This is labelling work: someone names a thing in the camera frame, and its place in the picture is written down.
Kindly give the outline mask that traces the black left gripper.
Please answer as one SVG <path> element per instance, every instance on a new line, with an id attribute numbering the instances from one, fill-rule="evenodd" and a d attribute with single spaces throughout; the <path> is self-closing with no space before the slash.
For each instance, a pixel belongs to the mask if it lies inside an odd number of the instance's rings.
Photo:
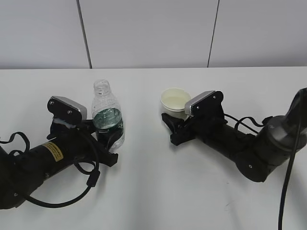
<path id="1" fill-rule="evenodd" d="M 92 119 L 83 120 L 71 127 L 52 122 L 47 139 L 55 143 L 65 157 L 99 161 L 111 167 L 118 161 L 118 154 L 111 153 L 110 149 L 120 138 L 120 130 L 103 130 L 102 142 L 92 136 L 95 131 Z"/>

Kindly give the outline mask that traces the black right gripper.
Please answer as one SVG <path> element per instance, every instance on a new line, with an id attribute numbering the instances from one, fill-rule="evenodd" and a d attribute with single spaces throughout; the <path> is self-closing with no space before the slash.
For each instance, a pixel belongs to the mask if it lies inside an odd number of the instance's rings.
<path id="1" fill-rule="evenodd" d="M 180 145 L 187 141 L 199 138 L 203 143 L 210 145 L 229 145 L 230 127 L 227 121 L 221 118 L 192 118 L 186 120 L 173 117 L 167 113 L 161 114 L 162 121 L 171 130 L 170 141 Z"/>

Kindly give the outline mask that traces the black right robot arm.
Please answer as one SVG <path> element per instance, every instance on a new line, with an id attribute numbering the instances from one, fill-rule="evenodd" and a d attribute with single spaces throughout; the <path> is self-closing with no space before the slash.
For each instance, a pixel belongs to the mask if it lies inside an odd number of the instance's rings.
<path id="1" fill-rule="evenodd" d="M 286 115 L 269 116 L 262 121 L 257 135 L 245 134 L 238 125 L 231 127 L 222 108 L 221 91 L 206 91 L 188 101 L 187 119 L 162 113 L 163 122 L 171 130 L 175 146 L 199 139 L 210 148 L 233 161 L 238 170 L 254 182 L 264 182 L 283 164 L 293 151 L 307 144 L 307 90 L 300 89 Z"/>

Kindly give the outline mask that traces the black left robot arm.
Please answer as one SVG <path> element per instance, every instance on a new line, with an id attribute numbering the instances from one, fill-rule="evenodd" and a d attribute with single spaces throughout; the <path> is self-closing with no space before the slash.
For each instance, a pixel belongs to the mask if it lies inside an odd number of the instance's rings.
<path id="1" fill-rule="evenodd" d="M 91 188 L 96 186 L 100 176 L 99 165 L 115 165 L 118 154 L 111 153 L 111 146 L 120 138 L 122 130 L 111 128 L 103 131 L 96 128 L 92 120 L 78 125 L 67 125 L 53 121 L 47 142 L 34 148 L 23 132 L 16 136 L 25 142 L 25 150 L 0 150 L 0 208 L 10 209 L 20 206 L 24 201 L 47 208 L 61 208 L 81 200 Z M 69 166 L 74 165 L 79 172 L 88 176 L 86 189 L 76 198 L 58 204 L 51 204 L 31 197 L 44 181 Z"/>

